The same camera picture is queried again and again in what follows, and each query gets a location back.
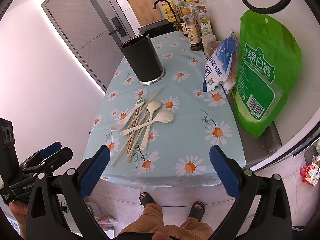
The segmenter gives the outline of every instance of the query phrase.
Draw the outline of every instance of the light blue tablecloth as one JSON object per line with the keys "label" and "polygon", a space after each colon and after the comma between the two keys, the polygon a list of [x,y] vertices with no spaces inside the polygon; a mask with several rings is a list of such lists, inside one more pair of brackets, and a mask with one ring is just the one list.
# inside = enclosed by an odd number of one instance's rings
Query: light blue tablecloth
{"label": "light blue tablecloth", "polygon": [[[165,77],[151,86],[141,86],[127,60],[122,60],[94,121],[84,159],[92,157],[101,145],[107,145],[111,159],[101,178],[128,187],[219,184],[209,160],[212,145],[218,144],[227,157],[245,166],[240,136],[226,96],[221,87],[202,92],[206,58],[202,51],[191,51],[188,38],[181,32],[151,40],[167,70]],[[136,148],[130,163],[124,161],[124,151],[111,168],[127,136],[111,132],[110,127],[134,107],[138,94],[147,102],[160,87],[162,90],[154,100],[162,105],[154,116],[159,111],[172,111],[175,119],[167,124],[154,123],[148,148],[145,151]]]}

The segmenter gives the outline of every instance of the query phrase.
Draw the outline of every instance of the white ceramic spoon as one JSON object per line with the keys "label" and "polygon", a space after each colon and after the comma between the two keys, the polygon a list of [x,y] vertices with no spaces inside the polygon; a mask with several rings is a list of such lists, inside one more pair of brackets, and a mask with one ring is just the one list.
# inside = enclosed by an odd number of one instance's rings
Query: white ceramic spoon
{"label": "white ceramic spoon", "polygon": [[154,122],[162,122],[162,123],[168,123],[168,122],[172,122],[174,119],[174,115],[173,113],[169,112],[169,111],[162,111],[160,113],[158,113],[156,115],[156,117],[150,121],[150,122],[146,122],[146,123],[143,123],[141,125],[138,125],[136,127],[132,127],[130,129],[127,129],[127,130],[122,130],[120,132],[120,135],[127,135],[133,131],[136,131],[136,130],[139,130],[140,128],[143,128],[147,125],[150,125],[150,124],[153,124]]}
{"label": "white ceramic spoon", "polygon": [[131,110],[131,112],[129,114],[127,114],[127,116],[122,119],[122,120],[119,120],[118,122],[116,122],[113,126],[111,126],[110,130],[111,131],[118,131],[120,129],[122,129],[123,127],[125,127],[125,125],[127,124],[127,122],[129,121],[131,115],[134,113],[134,111],[138,108],[138,107],[141,107],[143,106],[144,104],[144,99],[139,99],[137,102],[136,102],[136,105],[134,106],[134,108]]}
{"label": "white ceramic spoon", "polygon": [[[160,101],[152,101],[148,104],[147,109],[150,112],[149,122],[152,120],[153,113],[161,106]],[[140,145],[141,150],[145,150],[148,146],[149,133],[150,133],[151,124],[147,126],[146,132],[143,136],[142,143]]]}

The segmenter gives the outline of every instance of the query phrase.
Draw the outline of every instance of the slipper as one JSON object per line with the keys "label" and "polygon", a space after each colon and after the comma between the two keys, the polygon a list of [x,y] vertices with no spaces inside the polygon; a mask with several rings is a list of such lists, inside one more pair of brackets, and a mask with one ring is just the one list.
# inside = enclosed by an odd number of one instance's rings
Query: slipper
{"label": "slipper", "polygon": [[[195,204],[200,205],[203,209],[195,208]],[[202,202],[196,201],[193,203],[192,208],[190,210],[189,217],[198,218],[199,222],[201,221],[205,212],[205,205]]]}
{"label": "slipper", "polygon": [[[142,194],[146,194],[146,196],[143,199],[141,199]],[[140,199],[140,203],[142,204],[142,206],[146,207],[146,205],[148,203],[156,204],[156,202],[153,200],[153,198],[150,196],[149,193],[143,192],[142,194],[140,195],[140,198],[139,198]]]}

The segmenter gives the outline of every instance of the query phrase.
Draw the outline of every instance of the faucet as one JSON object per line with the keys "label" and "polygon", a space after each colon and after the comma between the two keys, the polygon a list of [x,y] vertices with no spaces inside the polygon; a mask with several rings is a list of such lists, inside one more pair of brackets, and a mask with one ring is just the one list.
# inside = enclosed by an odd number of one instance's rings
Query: faucet
{"label": "faucet", "polygon": [[166,3],[169,5],[170,10],[172,11],[174,18],[175,18],[175,19],[176,19],[176,21],[177,21],[178,19],[177,19],[177,17],[176,17],[176,14],[175,14],[175,12],[174,12],[174,10],[173,10],[173,8],[172,8],[171,4],[170,4],[167,0],[157,0],[157,1],[154,3],[154,5],[153,5],[153,9],[155,10],[155,9],[156,9],[156,5],[157,5],[157,3],[158,3],[158,2],[161,2],[161,1],[166,2]]}

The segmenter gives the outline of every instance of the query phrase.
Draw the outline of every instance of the door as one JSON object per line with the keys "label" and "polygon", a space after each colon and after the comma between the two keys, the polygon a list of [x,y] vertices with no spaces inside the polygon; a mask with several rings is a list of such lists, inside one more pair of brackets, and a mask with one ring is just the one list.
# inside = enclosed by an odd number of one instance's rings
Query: door
{"label": "door", "polygon": [[[64,41],[104,91],[123,58],[119,46],[134,37],[116,5],[110,0],[46,0],[43,3]],[[115,32],[119,26],[122,30]]]}

